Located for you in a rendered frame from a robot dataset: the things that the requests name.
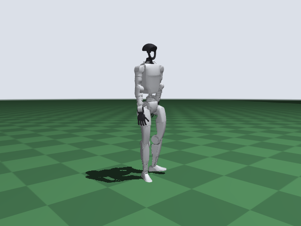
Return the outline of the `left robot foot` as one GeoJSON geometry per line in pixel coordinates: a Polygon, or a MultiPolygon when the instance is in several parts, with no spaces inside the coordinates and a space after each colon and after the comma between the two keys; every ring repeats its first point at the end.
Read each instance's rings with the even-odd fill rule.
{"type": "Polygon", "coordinates": [[[148,171],[165,171],[166,168],[156,165],[156,167],[149,166],[148,171]]]}

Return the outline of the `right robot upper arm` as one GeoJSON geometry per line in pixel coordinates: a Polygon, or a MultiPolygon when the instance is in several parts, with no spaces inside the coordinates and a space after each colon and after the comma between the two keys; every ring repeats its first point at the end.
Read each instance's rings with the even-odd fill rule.
{"type": "Polygon", "coordinates": [[[134,69],[134,72],[135,72],[135,87],[136,86],[140,87],[140,93],[144,92],[144,87],[141,86],[142,76],[143,76],[143,73],[144,73],[144,67],[145,67],[145,65],[139,65],[139,66],[136,66],[135,69],[134,69]]]}

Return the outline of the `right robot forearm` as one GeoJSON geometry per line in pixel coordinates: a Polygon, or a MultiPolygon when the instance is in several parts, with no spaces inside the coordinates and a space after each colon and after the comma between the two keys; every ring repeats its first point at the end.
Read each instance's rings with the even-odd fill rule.
{"type": "Polygon", "coordinates": [[[142,107],[143,107],[143,95],[140,93],[140,87],[136,86],[135,87],[135,97],[137,101],[137,111],[138,112],[143,112],[142,107]]]}

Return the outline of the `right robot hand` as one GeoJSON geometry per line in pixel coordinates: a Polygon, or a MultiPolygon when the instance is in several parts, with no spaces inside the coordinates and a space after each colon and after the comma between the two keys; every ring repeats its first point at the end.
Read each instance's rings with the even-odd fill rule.
{"type": "Polygon", "coordinates": [[[137,111],[137,113],[138,113],[138,117],[137,117],[137,119],[138,119],[138,125],[143,125],[144,126],[144,124],[145,125],[147,125],[146,124],[146,122],[145,122],[145,119],[149,122],[149,120],[145,117],[145,114],[143,114],[144,113],[144,108],[142,107],[142,110],[143,110],[143,112],[138,112],[137,111]],[[141,122],[142,121],[142,122],[141,122]],[[139,124],[139,122],[140,122],[140,124],[139,124]],[[143,123],[144,122],[144,123],[143,123]]]}

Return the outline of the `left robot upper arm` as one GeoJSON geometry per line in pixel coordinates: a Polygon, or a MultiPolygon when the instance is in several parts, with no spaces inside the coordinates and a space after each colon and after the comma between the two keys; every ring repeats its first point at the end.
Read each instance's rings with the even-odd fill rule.
{"type": "Polygon", "coordinates": [[[160,86],[159,86],[159,90],[162,90],[164,88],[164,84],[161,83],[162,77],[163,77],[164,67],[162,65],[159,65],[159,66],[160,66],[160,86]]]}

